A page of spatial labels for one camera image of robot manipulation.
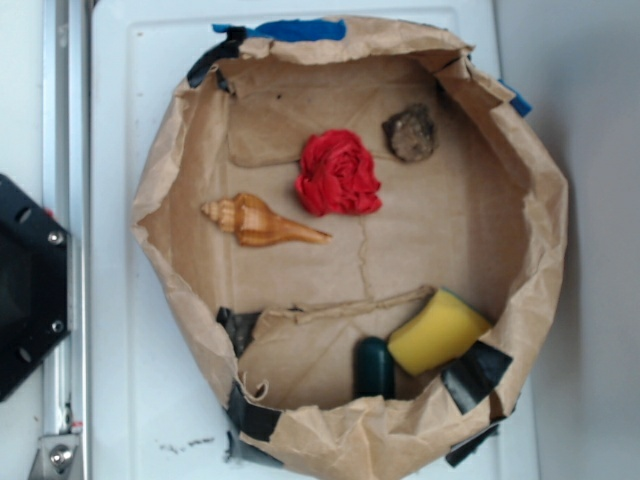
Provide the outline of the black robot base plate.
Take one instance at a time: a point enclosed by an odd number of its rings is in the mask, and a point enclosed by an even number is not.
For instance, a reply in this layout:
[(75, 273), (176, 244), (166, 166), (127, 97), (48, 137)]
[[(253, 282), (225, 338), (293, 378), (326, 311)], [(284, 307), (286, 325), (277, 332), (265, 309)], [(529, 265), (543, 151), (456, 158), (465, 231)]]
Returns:
[(1, 399), (68, 335), (69, 233), (1, 176)]

